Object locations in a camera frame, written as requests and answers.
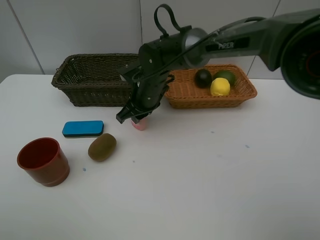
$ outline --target red cup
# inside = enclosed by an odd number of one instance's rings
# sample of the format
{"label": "red cup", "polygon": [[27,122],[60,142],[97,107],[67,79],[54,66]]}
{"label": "red cup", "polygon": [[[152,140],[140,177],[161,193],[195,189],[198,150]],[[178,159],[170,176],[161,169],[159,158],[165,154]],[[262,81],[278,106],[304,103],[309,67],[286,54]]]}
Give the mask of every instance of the red cup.
{"label": "red cup", "polygon": [[35,181],[46,187],[61,184],[69,175],[68,160],[59,143],[50,137],[29,142],[18,154],[17,163]]}

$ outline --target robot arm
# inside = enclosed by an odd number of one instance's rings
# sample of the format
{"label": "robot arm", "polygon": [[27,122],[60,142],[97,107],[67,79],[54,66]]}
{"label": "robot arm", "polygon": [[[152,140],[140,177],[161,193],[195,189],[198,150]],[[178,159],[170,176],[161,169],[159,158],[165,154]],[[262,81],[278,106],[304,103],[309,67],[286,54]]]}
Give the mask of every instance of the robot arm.
{"label": "robot arm", "polygon": [[[158,21],[159,8],[168,11],[179,33],[167,34]],[[201,68],[213,58],[258,55],[269,70],[281,67],[296,92],[320,99],[320,9],[268,19],[250,17],[210,34],[180,27],[166,4],[155,10],[154,21],[162,36],[140,47],[138,62],[118,70],[132,85],[129,101],[116,115],[120,123],[129,118],[138,123],[160,105],[174,80],[170,71]]]}

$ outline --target green fruit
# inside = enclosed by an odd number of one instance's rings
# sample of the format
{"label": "green fruit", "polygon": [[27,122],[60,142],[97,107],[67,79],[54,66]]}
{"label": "green fruit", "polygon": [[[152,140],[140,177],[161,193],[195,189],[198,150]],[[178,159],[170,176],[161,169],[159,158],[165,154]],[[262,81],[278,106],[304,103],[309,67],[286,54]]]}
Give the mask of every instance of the green fruit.
{"label": "green fruit", "polygon": [[194,82],[198,88],[208,88],[212,83],[211,73],[204,68],[198,70],[194,76]]}
{"label": "green fruit", "polygon": [[218,71],[213,76],[213,79],[217,79],[217,78],[227,79],[231,86],[234,86],[236,84],[236,80],[237,80],[235,74],[231,71],[228,71],[228,70]]}

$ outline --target lemon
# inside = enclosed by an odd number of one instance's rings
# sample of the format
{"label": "lemon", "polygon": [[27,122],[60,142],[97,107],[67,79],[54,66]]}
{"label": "lemon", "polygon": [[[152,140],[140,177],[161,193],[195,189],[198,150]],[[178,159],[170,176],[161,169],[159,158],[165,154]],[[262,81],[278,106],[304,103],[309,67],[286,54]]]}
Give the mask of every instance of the lemon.
{"label": "lemon", "polygon": [[223,77],[216,78],[210,87],[212,96],[228,96],[230,93],[230,83]]}

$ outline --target dark brown wicker basket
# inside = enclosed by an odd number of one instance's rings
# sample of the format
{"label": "dark brown wicker basket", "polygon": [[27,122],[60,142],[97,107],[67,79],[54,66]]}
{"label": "dark brown wicker basket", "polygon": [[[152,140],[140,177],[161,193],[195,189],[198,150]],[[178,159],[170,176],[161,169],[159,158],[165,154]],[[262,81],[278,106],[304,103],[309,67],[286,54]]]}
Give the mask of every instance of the dark brown wicker basket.
{"label": "dark brown wicker basket", "polygon": [[57,69],[52,85],[62,90],[77,107],[123,107],[131,86],[117,69],[138,59],[137,54],[77,54]]}
{"label": "dark brown wicker basket", "polygon": [[198,88],[195,84],[195,74],[199,69],[172,71],[175,80],[169,83],[165,97],[176,109],[206,109],[234,108],[244,101],[257,96],[257,90],[249,81],[241,68],[233,64],[207,65],[206,68],[213,76],[221,70],[229,70],[236,76],[235,86],[228,96],[211,96],[209,88]]}

